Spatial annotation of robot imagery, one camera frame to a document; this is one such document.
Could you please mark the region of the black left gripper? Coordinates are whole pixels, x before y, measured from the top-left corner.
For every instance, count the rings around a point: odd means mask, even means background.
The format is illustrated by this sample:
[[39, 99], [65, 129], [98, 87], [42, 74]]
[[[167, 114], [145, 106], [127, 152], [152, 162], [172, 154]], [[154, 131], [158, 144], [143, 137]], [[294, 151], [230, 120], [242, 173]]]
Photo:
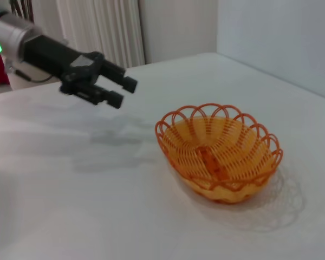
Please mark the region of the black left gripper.
[[130, 93], [135, 92], [138, 82], [126, 76], [125, 69], [104, 60], [104, 55], [97, 51], [82, 53], [44, 35], [23, 44], [23, 61], [58, 78], [62, 83], [61, 92], [95, 106], [105, 102], [119, 109], [124, 96], [95, 85], [99, 75]]

